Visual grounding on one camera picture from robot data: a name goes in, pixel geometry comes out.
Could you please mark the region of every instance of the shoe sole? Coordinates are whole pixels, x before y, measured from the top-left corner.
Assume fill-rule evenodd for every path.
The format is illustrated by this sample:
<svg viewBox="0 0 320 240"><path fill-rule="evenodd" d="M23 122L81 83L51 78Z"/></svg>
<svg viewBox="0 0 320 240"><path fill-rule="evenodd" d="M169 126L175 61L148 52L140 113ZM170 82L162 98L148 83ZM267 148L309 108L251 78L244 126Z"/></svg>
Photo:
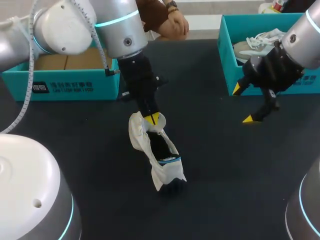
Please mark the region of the shoe sole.
<svg viewBox="0 0 320 240"><path fill-rule="evenodd" d="M164 184L159 190L161 195L170 196L181 193L187 188L187 182L183 179L175 178L169 184Z"/></svg>

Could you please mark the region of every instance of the shoe insole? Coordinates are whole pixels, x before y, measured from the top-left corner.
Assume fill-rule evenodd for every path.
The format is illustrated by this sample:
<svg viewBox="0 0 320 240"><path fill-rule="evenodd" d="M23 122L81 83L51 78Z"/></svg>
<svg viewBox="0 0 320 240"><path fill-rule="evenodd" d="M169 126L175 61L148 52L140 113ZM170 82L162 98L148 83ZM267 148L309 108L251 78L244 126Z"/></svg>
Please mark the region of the shoe insole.
<svg viewBox="0 0 320 240"><path fill-rule="evenodd" d="M170 152L166 140L161 135L159 135L157 132L151 131L147 131L147 134L150 139L151 150L153 152L153 155L155 156L155 159L160 161L173 155Z"/></svg>

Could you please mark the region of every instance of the black connector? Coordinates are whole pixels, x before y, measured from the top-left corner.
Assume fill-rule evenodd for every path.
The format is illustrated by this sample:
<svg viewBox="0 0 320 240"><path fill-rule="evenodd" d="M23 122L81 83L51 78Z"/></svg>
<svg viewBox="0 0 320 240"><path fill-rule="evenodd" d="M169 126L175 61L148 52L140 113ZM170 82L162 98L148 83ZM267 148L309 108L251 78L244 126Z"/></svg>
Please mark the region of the black connector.
<svg viewBox="0 0 320 240"><path fill-rule="evenodd" d="M104 74L105 74L105 76L110 77L110 76L115 75L116 73L115 73L115 71L110 71L110 69L107 68L104 70Z"/></svg>

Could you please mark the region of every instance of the white cable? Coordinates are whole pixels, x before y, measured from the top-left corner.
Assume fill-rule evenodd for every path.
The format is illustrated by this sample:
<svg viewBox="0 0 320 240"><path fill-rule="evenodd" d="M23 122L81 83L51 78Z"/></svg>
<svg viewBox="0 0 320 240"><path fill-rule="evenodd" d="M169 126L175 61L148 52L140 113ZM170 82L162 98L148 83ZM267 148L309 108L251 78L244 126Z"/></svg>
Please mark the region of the white cable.
<svg viewBox="0 0 320 240"><path fill-rule="evenodd" d="M24 17L21 17L21 18L19 18L19 19L20 19L20 21L23 21L23 20L26 20L28 17L29 17L29 15L24 16ZM9 26L11 26L13 23L14 23L14 22L9 18L9 19L7 19L7 20L5 20L5 21L3 21L3 22L0 22L0 28L9 27Z"/></svg>
<svg viewBox="0 0 320 240"><path fill-rule="evenodd" d="M102 48L102 45L100 43L96 28L95 28L94 21L91 20L91 18L85 12L85 9L81 6L80 3L77 2L77 0L70 0L70 1L74 4L74 6L76 6L79 9L79 11L82 13L83 17L87 21L88 26L90 27L92 38L93 38L93 40L95 42L95 45L98 48L98 51L100 53L100 56L101 56L101 59L102 59L102 63L103 63L103 68L105 70L109 69L108 64L107 64L106 54L105 54L105 51Z"/></svg>
<svg viewBox="0 0 320 240"><path fill-rule="evenodd" d="M35 11L36 11L36 6L38 4L39 0L34 0L30 15L29 17L29 73L28 73L28 85L26 88L26 94L25 94L25 99L24 103L22 106L22 109L18 115L18 117L11 123L10 126L8 126L5 130L1 131L0 134L7 134L9 133L12 129L14 129L18 123L22 120L22 118L25 116L26 111L28 109L29 103L30 103L30 98L31 98L31 93L32 93L32 84L34 82L34 69L35 69L35 42L34 42L34 17L35 17Z"/></svg>

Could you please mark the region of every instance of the white shoe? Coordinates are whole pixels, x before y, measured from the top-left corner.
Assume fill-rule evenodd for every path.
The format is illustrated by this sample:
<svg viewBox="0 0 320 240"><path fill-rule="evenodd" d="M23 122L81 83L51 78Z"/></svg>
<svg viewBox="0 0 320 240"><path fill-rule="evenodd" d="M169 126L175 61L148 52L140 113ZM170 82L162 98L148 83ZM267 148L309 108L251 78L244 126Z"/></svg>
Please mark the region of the white shoe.
<svg viewBox="0 0 320 240"><path fill-rule="evenodd" d="M181 157L166 135L165 126L166 118L161 113L157 125L148 123L140 112L132 114L129 120L131 144L149 158L157 191L176 189L187 182Z"/></svg>
<svg viewBox="0 0 320 240"><path fill-rule="evenodd" d="M274 42L282 39L285 34L276 28L255 37L247 37L246 41L233 45L235 58L241 63L246 63L252 56L264 57L275 47Z"/></svg>

